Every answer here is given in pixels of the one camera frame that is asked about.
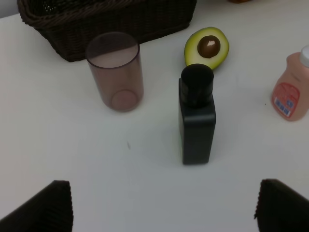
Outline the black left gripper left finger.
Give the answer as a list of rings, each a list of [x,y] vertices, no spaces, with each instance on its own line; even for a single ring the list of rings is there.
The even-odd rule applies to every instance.
[[[0,220],[2,232],[71,232],[73,206],[70,182],[54,180]]]

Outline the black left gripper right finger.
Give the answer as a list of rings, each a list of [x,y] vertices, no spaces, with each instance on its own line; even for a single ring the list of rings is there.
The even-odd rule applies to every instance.
[[[260,232],[307,232],[309,200],[277,179],[263,179],[254,219]]]

